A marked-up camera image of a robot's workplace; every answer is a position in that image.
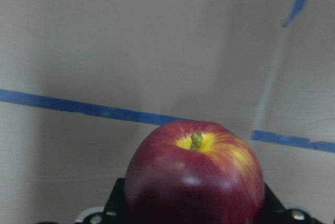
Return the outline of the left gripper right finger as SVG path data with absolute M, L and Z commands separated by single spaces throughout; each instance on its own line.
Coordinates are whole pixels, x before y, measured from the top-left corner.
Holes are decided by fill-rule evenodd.
M 259 223 L 280 224 L 283 223 L 285 207 L 275 196 L 270 187 L 265 184 L 265 200 L 259 214 Z

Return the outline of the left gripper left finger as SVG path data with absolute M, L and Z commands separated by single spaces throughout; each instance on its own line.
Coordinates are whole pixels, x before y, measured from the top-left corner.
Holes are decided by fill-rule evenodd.
M 103 210 L 103 223 L 129 224 L 130 210 L 125 200 L 125 178 L 118 178 Z

